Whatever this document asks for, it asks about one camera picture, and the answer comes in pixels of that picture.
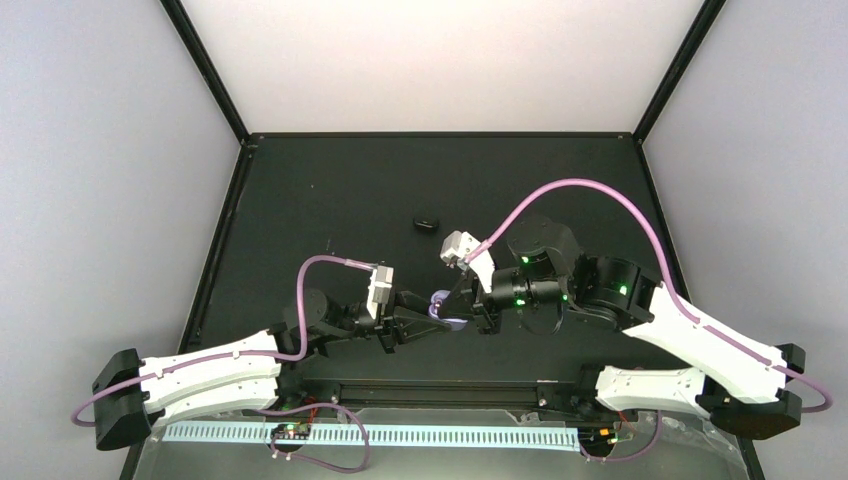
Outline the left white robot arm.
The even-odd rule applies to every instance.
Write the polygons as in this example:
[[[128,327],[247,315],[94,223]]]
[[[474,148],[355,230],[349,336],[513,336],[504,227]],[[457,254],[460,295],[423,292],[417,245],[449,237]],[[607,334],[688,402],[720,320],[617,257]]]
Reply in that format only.
[[[290,409],[301,393],[282,379],[288,356],[306,349],[324,355],[328,344],[379,341],[386,353],[422,337],[458,331],[465,321],[440,318],[439,293],[425,299],[390,288],[375,299],[340,305],[323,292],[304,294],[306,329],[281,322],[241,340],[193,353],[141,358],[136,349],[112,355],[92,384],[93,429],[100,451],[143,442],[154,427],[239,410]]]

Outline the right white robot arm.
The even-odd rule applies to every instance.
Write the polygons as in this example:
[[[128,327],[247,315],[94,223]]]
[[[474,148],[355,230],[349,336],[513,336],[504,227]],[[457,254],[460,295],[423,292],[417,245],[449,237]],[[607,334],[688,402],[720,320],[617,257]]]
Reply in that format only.
[[[684,413],[752,440],[800,424],[801,399],[786,387],[804,370],[799,346],[769,346],[733,331],[639,265],[587,255],[567,226],[546,217],[520,219],[507,245],[516,266],[499,268],[469,233],[449,235],[440,256],[462,274],[431,296],[431,317],[495,334],[504,311],[553,305],[561,321],[619,332],[682,361],[666,370],[585,365],[566,393],[569,413],[591,421],[626,410]]]

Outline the lavender earbud charging case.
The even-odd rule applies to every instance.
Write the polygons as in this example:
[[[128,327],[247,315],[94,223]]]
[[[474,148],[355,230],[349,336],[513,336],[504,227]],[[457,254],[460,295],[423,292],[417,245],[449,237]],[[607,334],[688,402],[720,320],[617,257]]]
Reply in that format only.
[[[428,316],[439,324],[448,327],[450,331],[461,331],[468,325],[469,320],[450,309],[450,294],[449,290],[433,292],[429,300]]]

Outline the black front rail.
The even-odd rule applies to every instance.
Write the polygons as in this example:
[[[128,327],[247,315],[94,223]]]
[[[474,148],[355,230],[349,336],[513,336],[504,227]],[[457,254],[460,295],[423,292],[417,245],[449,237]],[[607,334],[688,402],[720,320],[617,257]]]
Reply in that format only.
[[[300,390],[355,408],[546,408],[571,404],[585,390],[573,382],[365,381],[305,379]]]

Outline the black earbud charging case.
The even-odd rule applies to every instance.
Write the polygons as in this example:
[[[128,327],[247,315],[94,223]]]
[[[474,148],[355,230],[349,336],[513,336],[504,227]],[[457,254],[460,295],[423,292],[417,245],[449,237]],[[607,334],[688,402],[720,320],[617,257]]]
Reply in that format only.
[[[413,226],[420,232],[434,233],[439,229],[440,221],[434,217],[415,216],[413,218]]]

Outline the small circuit board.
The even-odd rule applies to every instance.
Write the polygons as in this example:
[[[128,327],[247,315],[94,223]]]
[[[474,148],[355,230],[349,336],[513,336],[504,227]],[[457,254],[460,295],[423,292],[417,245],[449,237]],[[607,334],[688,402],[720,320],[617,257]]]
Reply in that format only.
[[[311,434],[309,423],[281,423],[272,431],[270,438],[274,442],[283,441],[306,441]]]

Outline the clear plastic bag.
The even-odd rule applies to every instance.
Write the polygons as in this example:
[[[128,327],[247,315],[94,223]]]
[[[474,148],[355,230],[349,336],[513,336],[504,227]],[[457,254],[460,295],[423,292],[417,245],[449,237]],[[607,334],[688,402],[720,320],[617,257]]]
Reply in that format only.
[[[639,411],[622,427],[612,456],[633,467],[671,477],[703,473],[709,478],[748,477],[739,442],[709,421],[691,415]]]

